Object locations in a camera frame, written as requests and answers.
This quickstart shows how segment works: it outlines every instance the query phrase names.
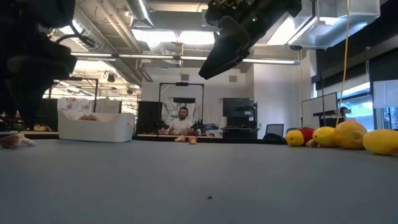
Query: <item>white plastic bin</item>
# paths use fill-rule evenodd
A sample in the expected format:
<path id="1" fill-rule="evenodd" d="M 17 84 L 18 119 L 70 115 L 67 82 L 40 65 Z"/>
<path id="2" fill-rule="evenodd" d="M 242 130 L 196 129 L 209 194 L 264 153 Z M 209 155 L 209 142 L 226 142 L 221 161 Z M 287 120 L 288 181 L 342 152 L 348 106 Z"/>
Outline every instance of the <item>white plastic bin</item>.
<path id="1" fill-rule="evenodd" d="M 60 139 L 126 142 L 131 141 L 136 117 L 131 114 L 103 114 L 58 110 Z"/>

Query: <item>man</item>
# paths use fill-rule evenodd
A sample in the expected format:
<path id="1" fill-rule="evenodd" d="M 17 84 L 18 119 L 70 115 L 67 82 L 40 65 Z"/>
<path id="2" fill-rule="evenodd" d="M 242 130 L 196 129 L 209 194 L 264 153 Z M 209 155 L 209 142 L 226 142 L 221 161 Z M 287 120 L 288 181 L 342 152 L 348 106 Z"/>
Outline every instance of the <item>man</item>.
<path id="1" fill-rule="evenodd" d="M 170 124 L 169 134 L 188 134 L 192 132 L 192 122 L 187 119 L 188 116 L 188 108 L 181 107 L 178 111 L 178 119 L 175 119 Z"/>

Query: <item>yellow fruit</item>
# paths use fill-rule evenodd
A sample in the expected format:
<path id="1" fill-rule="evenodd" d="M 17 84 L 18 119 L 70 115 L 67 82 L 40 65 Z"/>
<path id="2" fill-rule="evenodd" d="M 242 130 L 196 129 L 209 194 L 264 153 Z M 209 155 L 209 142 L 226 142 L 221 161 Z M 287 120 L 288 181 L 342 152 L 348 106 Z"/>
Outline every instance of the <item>yellow fruit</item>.
<path id="1" fill-rule="evenodd" d="M 336 144 L 344 149 L 363 149 L 362 139 L 368 131 L 355 121 L 340 123 L 333 133 Z"/>
<path id="2" fill-rule="evenodd" d="M 320 145 L 320 147 L 336 147 L 333 133 L 335 129 L 332 127 L 318 128 L 312 135 L 312 138 Z"/>
<path id="3" fill-rule="evenodd" d="M 290 146 L 303 146 L 304 145 L 304 136 L 301 131 L 289 131 L 286 134 L 287 144 Z"/>
<path id="4" fill-rule="evenodd" d="M 363 136 L 363 145 L 366 150 L 380 155 L 398 153 L 398 131 L 376 130 Z"/>

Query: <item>office chair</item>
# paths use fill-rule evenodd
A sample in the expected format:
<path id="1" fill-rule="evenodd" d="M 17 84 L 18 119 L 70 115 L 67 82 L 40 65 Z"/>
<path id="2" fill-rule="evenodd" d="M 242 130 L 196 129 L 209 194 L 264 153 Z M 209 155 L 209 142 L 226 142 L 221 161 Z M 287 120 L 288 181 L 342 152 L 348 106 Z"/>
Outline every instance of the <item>office chair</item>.
<path id="1" fill-rule="evenodd" d="M 284 124 L 268 124 L 266 129 L 266 135 L 272 133 L 283 137 L 284 126 Z"/>
<path id="2" fill-rule="evenodd" d="M 289 128 L 288 130 L 286 130 L 286 134 L 289 133 L 289 131 L 294 131 L 294 130 L 299 130 L 300 128 Z"/>

